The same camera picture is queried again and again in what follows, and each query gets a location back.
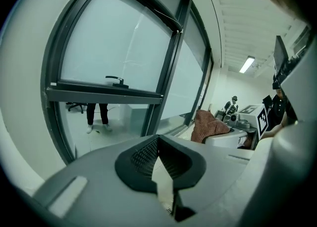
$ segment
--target computer monitor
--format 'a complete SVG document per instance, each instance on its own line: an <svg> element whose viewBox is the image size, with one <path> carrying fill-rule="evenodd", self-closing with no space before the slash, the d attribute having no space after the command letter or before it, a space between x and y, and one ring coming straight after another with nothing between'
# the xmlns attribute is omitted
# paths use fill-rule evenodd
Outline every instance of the computer monitor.
<svg viewBox="0 0 317 227"><path fill-rule="evenodd" d="M281 36L276 36L275 48L273 53L274 64L275 64L275 75L277 76L283 63L288 60L288 54L286 47Z"/></svg>

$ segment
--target fluorescent light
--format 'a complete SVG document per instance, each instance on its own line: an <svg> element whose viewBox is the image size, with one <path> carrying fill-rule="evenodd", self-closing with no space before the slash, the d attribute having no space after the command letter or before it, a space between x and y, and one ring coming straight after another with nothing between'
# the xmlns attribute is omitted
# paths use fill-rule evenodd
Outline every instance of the fluorescent light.
<svg viewBox="0 0 317 227"><path fill-rule="evenodd" d="M246 60L246 62L242 66L240 72L245 73L247 71L247 69L251 66L251 64L254 62L254 60L255 60L254 58L248 57L248 59Z"/></svg>

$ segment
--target legs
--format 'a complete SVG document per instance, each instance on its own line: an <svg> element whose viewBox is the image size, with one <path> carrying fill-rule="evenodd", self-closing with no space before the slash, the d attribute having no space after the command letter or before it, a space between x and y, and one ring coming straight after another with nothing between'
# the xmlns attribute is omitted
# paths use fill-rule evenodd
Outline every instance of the legs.
<svg viewBox="0 0 317 227"><path fill-rule="evenodd" d="M108 109L107 109L108 104L100 104L100 116L103 124L108 124Z"/></svg>
<svg viewBox="0 0 317 227"><path fill-rule="evenodd" d="M88 106L87 106L88 125L92 125L94 123L95 107L96 107L95 103L88 103Z"/></svg>

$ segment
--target white panel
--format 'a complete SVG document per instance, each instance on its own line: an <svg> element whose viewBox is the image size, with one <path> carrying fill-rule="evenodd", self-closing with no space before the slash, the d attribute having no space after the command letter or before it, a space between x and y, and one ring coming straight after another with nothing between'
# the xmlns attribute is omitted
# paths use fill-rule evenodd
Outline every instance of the white panel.
<svg viewBox="0 0 317 227"><path fill-rule="evenodd" d="M92 0L69 39L61 78L155 91L172 31L135 0Z"/></svg>
<svg viewBox="0 0 317 227"><path fill-rule="evenodd" d="M161 120L192 111L203 72L183 42Z"/></svg>

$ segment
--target ceiling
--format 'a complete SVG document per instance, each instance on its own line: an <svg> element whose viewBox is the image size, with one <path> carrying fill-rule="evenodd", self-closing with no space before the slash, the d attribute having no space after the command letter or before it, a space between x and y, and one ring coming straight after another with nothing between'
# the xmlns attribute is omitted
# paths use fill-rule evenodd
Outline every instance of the ceiling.
<svg viewBox="0 0 317 227"><path fill-rule="evenodd" d="M218 58L229 71L239 72L247 56L254 56L255 62L245 73L251 77L268 72L271 77L276 35L282 36L290 56L290 46L305 27L269 0L193 1L203 19L214 59ZM211 20L217 21L217 27L211 26ZM212 43L215 39L220 39L217 46Z"/></svg>

